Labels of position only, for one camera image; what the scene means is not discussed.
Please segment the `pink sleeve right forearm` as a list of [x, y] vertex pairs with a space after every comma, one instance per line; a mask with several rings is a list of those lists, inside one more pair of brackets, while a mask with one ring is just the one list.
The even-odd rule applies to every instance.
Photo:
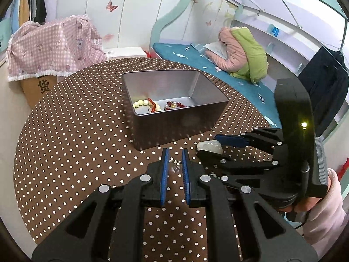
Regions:
[[335, 170], [328, 169], [330, 189], [323, 200], [310, 211], [303, 226], [303, 236], [319, 258], [334, 245], [348, 223], [348, 214], [342, 208], [341, 185]]

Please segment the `person's right hand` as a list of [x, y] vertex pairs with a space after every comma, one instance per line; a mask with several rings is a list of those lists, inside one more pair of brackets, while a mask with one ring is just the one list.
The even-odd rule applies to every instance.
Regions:
[[293, 211], [296, 213], [308, 212], [312, 208], [314, 208], [317, 203], [321, 202], [322, 200], [323, 198], [314, 198], [314, 197], [303, 198], [295, 205]]

